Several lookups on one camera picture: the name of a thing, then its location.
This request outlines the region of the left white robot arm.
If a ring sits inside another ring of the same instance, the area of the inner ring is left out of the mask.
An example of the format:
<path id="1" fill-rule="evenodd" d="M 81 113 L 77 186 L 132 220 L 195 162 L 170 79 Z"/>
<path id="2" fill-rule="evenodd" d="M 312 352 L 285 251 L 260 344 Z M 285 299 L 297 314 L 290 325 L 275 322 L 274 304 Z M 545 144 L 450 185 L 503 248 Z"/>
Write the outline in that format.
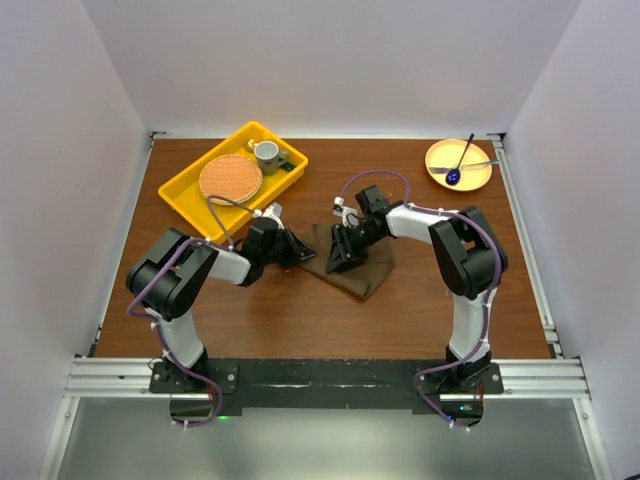
<path id="1" fill-rule="evenodd" d="M 254 221 L 246 237 L 229 247 L 171 228 L 129 271 L 126 288 L 133 300 L 127 314 L 151 319 L 163 366 L 179 388 L 212 389 L 214 377 L 192 315 L 206 280 L 248 287 L 270 265 L 289 268 L 315 256 L 291 229 L 269 218 Z"/>

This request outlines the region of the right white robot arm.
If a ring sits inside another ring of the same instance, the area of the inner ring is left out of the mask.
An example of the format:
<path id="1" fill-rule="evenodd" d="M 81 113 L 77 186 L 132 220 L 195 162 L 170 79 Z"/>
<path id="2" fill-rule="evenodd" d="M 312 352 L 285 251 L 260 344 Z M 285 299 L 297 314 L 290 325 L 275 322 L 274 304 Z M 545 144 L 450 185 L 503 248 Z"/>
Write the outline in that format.
<path id="1" fill-rule="evenodd" d="M 378 186 L 356 195 L 362 216 L 334 200 L 341 222 L 331 227 L 326 272 L 343 273 L 368 259 L 368 249 L 385 238 L 409 238 L 433 247 L 442 280 L 453 295 L 453 330 L 446 363 L 417 375 L 443 374 L 448 386 L 469 392 L 491 364 L 488 332 L 493 298 L 508 268 L 503 248 L 482 211 L 429 209 L 409 201 L 389 202 Z"/>

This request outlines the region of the brown cloth napkin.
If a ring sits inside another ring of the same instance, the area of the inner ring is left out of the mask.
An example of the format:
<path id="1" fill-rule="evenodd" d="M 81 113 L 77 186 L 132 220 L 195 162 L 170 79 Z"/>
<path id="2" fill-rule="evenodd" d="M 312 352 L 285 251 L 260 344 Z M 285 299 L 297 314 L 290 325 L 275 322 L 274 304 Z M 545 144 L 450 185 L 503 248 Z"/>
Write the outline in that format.
<path id="1" fill-rule="evenodd" d="M 326 267 L 331 247 L 331 225 L 328 223 L 313 224 L 300 234 L 299 238 L 315 252 L 313 258 L 300 263 L 299 266 L 317 278 L 362 301 L 366 301 L 376 292 L 395 267 L 391 240 L 385 238 L 368 249 L 368 259 L 363 265 L 347 272 L 327 274 Z"/>

